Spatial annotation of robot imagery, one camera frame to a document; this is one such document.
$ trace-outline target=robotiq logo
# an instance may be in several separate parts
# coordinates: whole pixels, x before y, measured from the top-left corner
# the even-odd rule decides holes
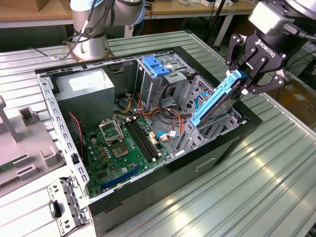
[[[255,42],[255,45],[261,46],[271,57],[275,57],[276,54],[273,53],[273,51],[270,48],[268,48],[264,43],[262,43],[261,39]]]

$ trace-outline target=wooden table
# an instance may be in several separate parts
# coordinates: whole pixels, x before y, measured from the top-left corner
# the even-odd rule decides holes
[[[254,6],[245,0],[233,3],[231,7],[224,7],[220,15],[226,16],[215,45],[220,45],[226,30],[234,15],[250,14]],[[145,19],[186,18],[210,16],[212,7],[193,2],[183,5],[174,0],[172,2],[156,1],[153,3],[153,14],[146,11]],[[72,24],[72,12],[68,0],[50,0],[39,12],[27,11],[0,5],[0,28],[51,26]],[[130,37],[132,31],[125,28],[125,36]]]

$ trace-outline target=ram slot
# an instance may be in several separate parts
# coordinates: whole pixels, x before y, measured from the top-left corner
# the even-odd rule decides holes
[[[136,123],[132,122],[126,124],[126,128],[148,162],[151,162],[153,158],[158,158],[157,152],[154,150],[147,137],[142,132],[139,132]]]
[[[142,129],[140,128],[140,126],[135,122],[133,124],[136,133],[142,137],[142,139],[145,142],[146,147],[149,149],[151,155],[155,158],[158,158],[158,153],[156,152],[156,150],[153,148],[151,142],[147,139],[146,135],[144,135],[144,132],[142,131]]]

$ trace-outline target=red wire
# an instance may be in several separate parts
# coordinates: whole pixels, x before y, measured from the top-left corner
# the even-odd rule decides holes
[[[76,121],[77,126],[78,126],[78,128],[79,128],[80,142],[81,142],[81,155],[83,156],[83,141],[82,141],[82,132],[81,132],[80,123],[79,123],[78,119],[77,119],[74,115],[72,115],[72,114],[70,114],[70,113],[69,113],[69,115]]]

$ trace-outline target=blue drive bay bracket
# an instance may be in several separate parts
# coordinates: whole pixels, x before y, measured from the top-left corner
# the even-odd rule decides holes
[[[231,92],[233,85],[238,80],[247,79],[247,75],[244,72],[238,70],[233,71],[228,77],[226,77],[214,90],[213,94],[206,100],[192,115],[190,122],[193,126],[198,126],[201,122],[201,118],[208,111],[210,111],[213,106],[222,98],[223,95]]]
[[[155,77],[164,76],[170,73],[170,70],[166,69],[162,62],[159,61],[154,56],[149,57],[143,57],[142,58],[143,63],[146,65],[146,67],[154,73]]]

